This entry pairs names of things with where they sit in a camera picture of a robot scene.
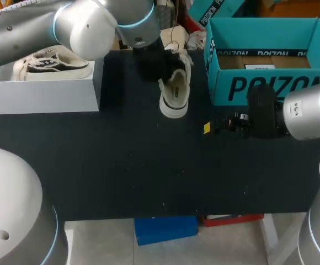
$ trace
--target white sneaker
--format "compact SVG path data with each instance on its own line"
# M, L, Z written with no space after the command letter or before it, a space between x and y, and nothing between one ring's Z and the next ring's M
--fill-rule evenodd
M91 74L89 62L56 45L31 54L14 64L13 79L24 80L70 80Z
M188 98L191 81L191 57L186 50L177 50L179 58L183 62L185 70L176 69L171 78L164 84L159 80L161 90L160 110L168 118L177 119L183 117L188 109Z

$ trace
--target blue box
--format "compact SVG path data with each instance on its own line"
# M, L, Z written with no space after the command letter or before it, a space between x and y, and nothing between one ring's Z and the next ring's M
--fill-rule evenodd
M204 60L214 105L247 105L248 88L260 83L272 85L279 99L320 83L320 19L212 18L206 30ZM217 52L307 57L310 68L223 70Z
M198 222L195 216L135 218L138 245L147 245L188 236L195 236Z
M244 0L195 0L188 10L189 15L202 27L212 17L232 17Z

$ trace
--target blue container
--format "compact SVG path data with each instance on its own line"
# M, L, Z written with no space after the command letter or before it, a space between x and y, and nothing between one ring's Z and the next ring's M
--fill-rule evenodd
M188 236L195 236L198 222L195 216L135 218L138 245L147 245Z
M211 18L204 60L214 105L247 105L250 86L272 85L279 98L320 83L320 19ZM311 68L220 69L222 55L307 57Z

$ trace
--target red object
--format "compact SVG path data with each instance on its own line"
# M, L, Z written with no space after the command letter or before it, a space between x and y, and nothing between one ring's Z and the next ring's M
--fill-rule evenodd
M197 30L204 31L204 28L202 28L196 21L194 21L189 14L185 14L184 16L185 20L185 27L192 33Z
M223 218L223 219L207 219L202 217L203 223L206 227L219 226L219 225L231 225L239 224L240 222L251 222L259 219L263 219L264 214L247 214L234 218Z

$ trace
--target teal shoe box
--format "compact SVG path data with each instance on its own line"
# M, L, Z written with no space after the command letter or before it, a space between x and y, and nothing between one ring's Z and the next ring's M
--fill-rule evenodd
M248 88L260 83L272 85L280 100L320 83L320 19L212 18L206 30L204 60L213 105L247 105ZM223 70L218 54L307 57L310 68Z
M212 17L232 17L243 2L244 0L195 0L188 13L206 27Z

